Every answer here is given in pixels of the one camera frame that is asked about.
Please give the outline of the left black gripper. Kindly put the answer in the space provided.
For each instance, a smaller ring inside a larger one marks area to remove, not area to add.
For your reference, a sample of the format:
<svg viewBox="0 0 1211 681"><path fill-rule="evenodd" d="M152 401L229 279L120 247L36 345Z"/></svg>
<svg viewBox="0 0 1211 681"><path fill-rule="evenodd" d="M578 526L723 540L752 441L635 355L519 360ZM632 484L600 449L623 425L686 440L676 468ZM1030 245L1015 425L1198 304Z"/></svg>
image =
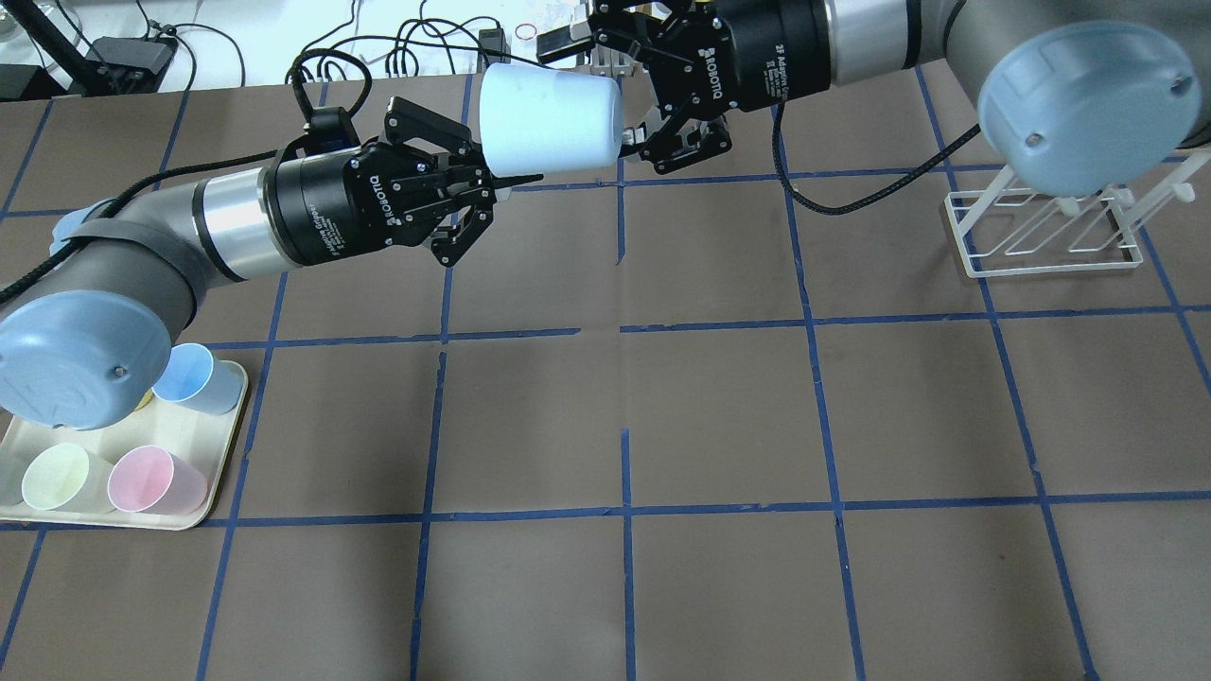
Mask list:
<svg viewBox="0 0 1211 681"><path fill-rule="evenodd" d="M539 181L492 172L466 125L394 96L368 141L345 108L308 111L306 132L279 151L262 189L298 267L401 246L427 247L450 268L493 223L498 190Z"/></svg>

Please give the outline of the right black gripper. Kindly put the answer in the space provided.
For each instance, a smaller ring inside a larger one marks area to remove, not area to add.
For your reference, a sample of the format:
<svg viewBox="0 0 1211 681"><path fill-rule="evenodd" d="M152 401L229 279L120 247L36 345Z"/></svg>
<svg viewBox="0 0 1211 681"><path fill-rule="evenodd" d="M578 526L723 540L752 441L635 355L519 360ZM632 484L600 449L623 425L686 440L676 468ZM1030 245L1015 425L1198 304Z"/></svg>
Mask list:
<svg viewBox="0 0 1211 681"><path fill-rule="evenodd" d="M589 33L555 27L535 38L543 65L589 64L596 44L644 65L654 103L622 130L620 156L658 174L731 148L729 111L761 111L832 82L830 17L822 1L665 1L667 16L637 1L592 1Z"/></svg>

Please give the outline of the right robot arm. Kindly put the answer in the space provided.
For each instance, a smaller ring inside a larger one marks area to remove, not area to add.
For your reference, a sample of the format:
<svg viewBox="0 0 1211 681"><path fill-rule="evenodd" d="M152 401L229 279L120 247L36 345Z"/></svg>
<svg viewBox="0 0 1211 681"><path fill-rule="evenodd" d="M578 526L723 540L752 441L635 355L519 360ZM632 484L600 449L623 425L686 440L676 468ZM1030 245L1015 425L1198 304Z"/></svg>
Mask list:
<svg viewBox="0 0 1211 681"><path fill-rule="evenodd" d="M1206 1L591 1L536 39L649 75L654 105L622 158L661 174L721 155L727 111L946 61L978 128L1026 185L1081 198L1209 143Z"/></svg>

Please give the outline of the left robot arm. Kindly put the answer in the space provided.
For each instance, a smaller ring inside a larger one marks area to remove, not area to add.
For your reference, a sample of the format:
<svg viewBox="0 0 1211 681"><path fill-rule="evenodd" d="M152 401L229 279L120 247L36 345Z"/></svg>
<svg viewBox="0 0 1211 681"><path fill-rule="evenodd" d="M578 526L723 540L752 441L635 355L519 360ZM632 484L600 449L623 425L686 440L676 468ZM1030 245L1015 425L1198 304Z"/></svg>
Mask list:
<svg viewBox="0 0 1211 681"><path fill-rule="evenodd" d="M375 253L466 254L507 172L466 125L401 96L358 141L339 107L308 113L276 151L147 178L57 233L44 264L2 290L2 410L48 428L103 429L134 413L212 288Z"/></svg>

